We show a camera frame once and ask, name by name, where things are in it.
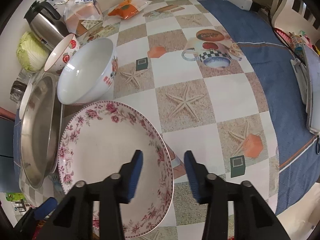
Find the orange snack bag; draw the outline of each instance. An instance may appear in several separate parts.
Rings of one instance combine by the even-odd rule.
[[[145,0],[124,0],[115,9],[113,9],[109,16],[118,15],[122,19],[129,19],[143,10],[151,1]]]

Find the white plate with pink flowers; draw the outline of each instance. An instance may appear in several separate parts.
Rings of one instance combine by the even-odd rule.
[[[168,150],[152,124],[135,109],[115,101],[97,101],[69,122],[59,145],[59,174],[67,193],[78,180],[102,181],[143,152],[135,197],[121,204],[126,238],[142,236],[165,217],[173,196],[173,173]],[[99,203],[93,207],[99,229]]]

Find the stainless steel basin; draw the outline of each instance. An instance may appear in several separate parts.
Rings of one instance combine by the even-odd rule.
[[[56,77],[46,73],[35,85],[21,127],[21,160],[33,188],[39,188],[55,165],[60,130],[61,103]]]

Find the snack package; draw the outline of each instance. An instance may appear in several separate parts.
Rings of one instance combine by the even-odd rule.
[[[96,0],[47,0],[47,2],[52,5],[66,5],[63,14],[64,21],[68,31],[77,36],[80,36],[87,31],[86,26],[88,20],[103,20],[101,9]]]
[[[124,0],[115,9],[113,9],[109,16],[118,15],[122,19],[129,19],[143,10],[151,1],[145,0]]]

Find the black cable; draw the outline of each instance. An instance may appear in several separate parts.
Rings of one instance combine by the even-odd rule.
[[[290,47],[290,45],[285,41],[285,39],[282,38],[282,37],[276,32],[275,28],[272,26],[270,9],[267,8],[267,7],[264,7],[264,6],[263,6],[263,8],[268,11],[269,24],[270,24],[270,26],[271,26],[271,28],[272,28],[272,30],[273,30],[273,33],[274,33],[275,36],[278,38],[278,40],[279,40],[281,43],[283,43],[304,65],[306,65],[304,59],[302,59],[297,53],[295,53],[295,52],[293,51],[293,49],[292,49],[292,48]]]

